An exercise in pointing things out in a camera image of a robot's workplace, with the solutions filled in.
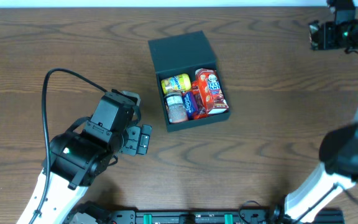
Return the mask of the yellow snack cup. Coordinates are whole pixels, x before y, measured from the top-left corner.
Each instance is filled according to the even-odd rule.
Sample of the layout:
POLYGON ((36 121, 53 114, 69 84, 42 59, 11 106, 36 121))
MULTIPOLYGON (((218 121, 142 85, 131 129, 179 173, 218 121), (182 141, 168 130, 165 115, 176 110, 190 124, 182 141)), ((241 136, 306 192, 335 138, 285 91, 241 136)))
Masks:
POLYGON ((170 78, 163 79, 161 81, 163 93, 169 94, 174 91, 188 91, 191 89, 191 80, 186 73, 175 75, 170 78))

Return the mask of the blue Eclipse mints box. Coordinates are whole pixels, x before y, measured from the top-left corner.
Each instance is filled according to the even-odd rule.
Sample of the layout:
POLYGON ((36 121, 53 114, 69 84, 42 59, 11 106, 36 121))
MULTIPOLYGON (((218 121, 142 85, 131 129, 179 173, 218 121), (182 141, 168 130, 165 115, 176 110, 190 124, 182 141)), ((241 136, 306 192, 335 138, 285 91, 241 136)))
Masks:
POLYGON ((198 105, 192 91, 188 91, 183 95, 183 103, 189 119, 194 119, 198 114, 198 105))

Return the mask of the small black candy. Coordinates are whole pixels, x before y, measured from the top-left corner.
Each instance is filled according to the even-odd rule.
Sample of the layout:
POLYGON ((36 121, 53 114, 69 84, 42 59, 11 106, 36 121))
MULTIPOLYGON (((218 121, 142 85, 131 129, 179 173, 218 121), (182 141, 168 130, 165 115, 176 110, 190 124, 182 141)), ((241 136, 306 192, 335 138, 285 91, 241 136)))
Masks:
POLYGON ((310 33, 310 45, 312 50, 316 50, 318 48, 318 31, 319 24, 318 21, 313 21, 308 24, 309 33, 310 33))

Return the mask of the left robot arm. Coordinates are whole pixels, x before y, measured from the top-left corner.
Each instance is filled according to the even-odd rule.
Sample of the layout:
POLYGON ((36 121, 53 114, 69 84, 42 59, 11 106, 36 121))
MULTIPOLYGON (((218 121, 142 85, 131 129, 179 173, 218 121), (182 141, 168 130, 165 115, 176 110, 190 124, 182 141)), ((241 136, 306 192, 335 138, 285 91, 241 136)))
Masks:
POLYGON ((152 128, 131 126, 114 132, 88 122, 82 133, 72 129, 50 143, 44 165, 19 223, 63 223, 94 179, 116 163, 116 154, 147 153, 152 128))

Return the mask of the red candy bag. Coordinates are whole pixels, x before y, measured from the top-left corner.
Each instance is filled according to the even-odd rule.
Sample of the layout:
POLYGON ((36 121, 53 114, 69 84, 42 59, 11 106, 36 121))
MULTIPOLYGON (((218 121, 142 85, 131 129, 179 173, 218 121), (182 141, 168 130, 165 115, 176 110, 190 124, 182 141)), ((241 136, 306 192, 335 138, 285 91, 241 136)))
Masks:
POLYGON ((206 114, 206 109, 204 107, 204 104, 202 102, 202 98, 200 95, 200 91, 198 89, 198 84, 196 81, 192 82, 192 93, 193 96, 195 98, 196 101, 196 105, 197 105, 197 112, 196 114, 193 116, 193 119, 202 119, 202 118, 206 118, 208 115, 206 114))

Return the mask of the Hello Panda biscuit box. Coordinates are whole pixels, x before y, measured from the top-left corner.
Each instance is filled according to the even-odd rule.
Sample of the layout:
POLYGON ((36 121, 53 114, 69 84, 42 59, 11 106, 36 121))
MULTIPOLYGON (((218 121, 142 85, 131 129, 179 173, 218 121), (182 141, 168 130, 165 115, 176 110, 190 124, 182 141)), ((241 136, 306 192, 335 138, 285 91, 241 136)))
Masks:
POLYGON ((215 70, 206 68, 195 72, 196 86, 207 115, 220 114, 229 109, 215 70))

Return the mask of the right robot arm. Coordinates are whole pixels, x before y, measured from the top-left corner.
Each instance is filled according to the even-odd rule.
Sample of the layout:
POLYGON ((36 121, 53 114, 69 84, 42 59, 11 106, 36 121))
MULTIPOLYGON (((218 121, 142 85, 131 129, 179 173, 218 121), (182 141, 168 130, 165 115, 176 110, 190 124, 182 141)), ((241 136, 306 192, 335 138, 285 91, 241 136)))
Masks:
MULTIPOLYGON (((358 18, 352 0, 327 2, 334 20, 309 24, 312 50, 344 49, 358 55, 358 18)), ((336 196, 358 184, 358 108, 353 122, 325 135, 319 147, 319 164, 283 204, 269 214, 270 223, 312 223, 317 214, 336 196)))

